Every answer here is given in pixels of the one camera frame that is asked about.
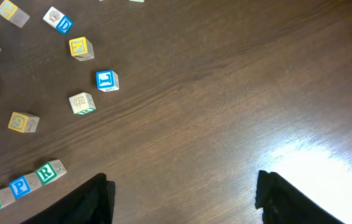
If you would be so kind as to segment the blue P letter block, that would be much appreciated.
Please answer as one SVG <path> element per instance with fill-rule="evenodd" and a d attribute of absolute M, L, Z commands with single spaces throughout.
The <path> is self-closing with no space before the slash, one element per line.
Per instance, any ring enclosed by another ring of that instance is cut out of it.
<path fill-rule="evenodd" d="M 35 172 L 23 175 L 9 183 L 9 187 L 15 199 L 19 199 L 39 188 L 42 183 Z"/>

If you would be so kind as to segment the green R letter block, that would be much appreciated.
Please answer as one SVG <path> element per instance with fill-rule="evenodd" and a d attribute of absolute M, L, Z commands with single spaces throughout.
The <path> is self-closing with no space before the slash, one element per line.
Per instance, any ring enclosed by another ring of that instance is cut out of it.
<path fill-rule="evenodd" d="M 44 165 L 35 170 L 37 177 L 42 185 L 47 185 L 56 181 L 67 173 L 65 166 L 59 159 L 46 162 Z"/>

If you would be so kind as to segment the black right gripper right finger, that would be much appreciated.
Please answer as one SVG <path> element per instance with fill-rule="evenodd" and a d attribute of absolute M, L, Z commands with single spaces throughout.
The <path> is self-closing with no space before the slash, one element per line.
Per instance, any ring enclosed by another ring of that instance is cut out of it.
<path fill-rule="evenodd" d="M 264 224 L 343 224 L 276 172 L 258 172 L 254 206 Z"/>

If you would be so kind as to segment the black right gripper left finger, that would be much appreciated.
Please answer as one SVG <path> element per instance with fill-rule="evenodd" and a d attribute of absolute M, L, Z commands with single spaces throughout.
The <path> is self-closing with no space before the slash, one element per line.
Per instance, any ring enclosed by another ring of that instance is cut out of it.
<path fill-rule="evenodd" d="M 99 173 L 23 224 L 112 224 L 116 185 Z"/>

